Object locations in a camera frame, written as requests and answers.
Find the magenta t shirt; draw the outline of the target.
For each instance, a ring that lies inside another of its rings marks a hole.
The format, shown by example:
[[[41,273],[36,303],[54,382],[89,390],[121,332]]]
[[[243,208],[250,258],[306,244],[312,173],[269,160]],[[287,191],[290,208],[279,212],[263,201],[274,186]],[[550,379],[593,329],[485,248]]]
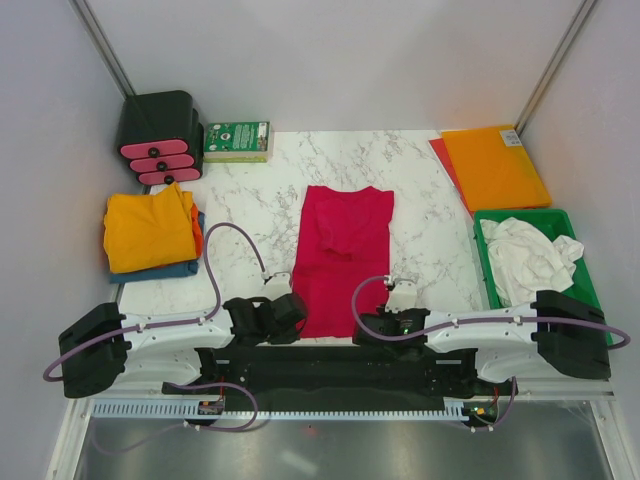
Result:
[[[301,337],[350,337],[352,295],[364,280],[391,272],[392,191],[307,188],[293,268],[293,291],[308,316]]]

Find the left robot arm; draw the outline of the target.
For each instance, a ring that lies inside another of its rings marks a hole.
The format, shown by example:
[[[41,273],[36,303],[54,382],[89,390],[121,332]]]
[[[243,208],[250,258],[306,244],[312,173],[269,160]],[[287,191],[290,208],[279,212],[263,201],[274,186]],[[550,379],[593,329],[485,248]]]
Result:
[[[111,388],[165,395],[217,395],[225,375],[215,353],[229,346],[291,344],[306,324],[296,293],[276,299],[232,298],[216,311],[138,316],[104,303],[58,338],[65,397],[87,398]]]

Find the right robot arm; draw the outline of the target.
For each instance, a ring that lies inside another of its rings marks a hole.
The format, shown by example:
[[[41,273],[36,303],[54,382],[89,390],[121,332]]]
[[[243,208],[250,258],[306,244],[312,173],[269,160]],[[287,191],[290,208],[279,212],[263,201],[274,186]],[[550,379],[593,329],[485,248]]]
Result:
[[[445,354],[472,350],[458,368],[467,392],[492,383],[554,370],[583,380],[611,376],[604,314],[562,293],[543,290],[531,303],[464,314],[411,308],[357,314],[356,344],[425,347]]]

